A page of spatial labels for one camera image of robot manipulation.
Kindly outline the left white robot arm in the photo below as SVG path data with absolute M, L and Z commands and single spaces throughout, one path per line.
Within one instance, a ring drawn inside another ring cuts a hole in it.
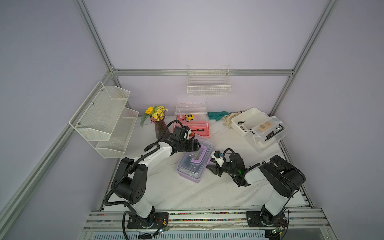
M 129 238 L 127 228 L 150 229 L 156 223 L 155 207 L 145 197 L 149 168 L 175 153 L 197 152 L 200 148 L 201 144 L 194 131 L 174 120 L 166 126 L 158 140 L 144 148 L 143 155 L 121 159 L 103 205 L 122 205 L 128 208 L 122 217 L 123 236 L 126 240 Z

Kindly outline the purple toolbox with clear lid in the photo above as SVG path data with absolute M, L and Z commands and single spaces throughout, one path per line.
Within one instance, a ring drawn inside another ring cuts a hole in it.
M 186 152 L 177 164 L 177 172 L 194 183 L 199 183 L 211 159 L 214 143 L 209 139 L 197 136 L 201 147 L 196 152 Z

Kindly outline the pink toolbox with clear lid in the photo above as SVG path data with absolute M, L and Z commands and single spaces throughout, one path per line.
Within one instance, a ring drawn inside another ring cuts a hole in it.
M 195 119 L 190 122 L 185 121 L 185 115 L 193 114 Z M 208 119 L 207 105 L 205 102 L 178 102 L 176 103 L 175 118 L 183 126 L 188 126 L 191 130 L 204 128 L 204 132 L 195 132 L 201 137 L 210 137 L 210 125 Z

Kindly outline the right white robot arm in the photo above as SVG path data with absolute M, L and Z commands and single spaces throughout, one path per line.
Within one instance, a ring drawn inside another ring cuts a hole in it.
M 241 155 L 230 148 L 212 152 L 210 161 L 214 164 L 207 165 L 208 170 L 219 177 L 228 174 L 238 187 L 249 187 L 263 180 L 272 186 L 273 191 L 261 210 L 246 212 L 249 227 L 280 225 L 285 229 L 288 226 L 284 211 L 306 181 L 302 171 L 278 155 L 247 168 Z

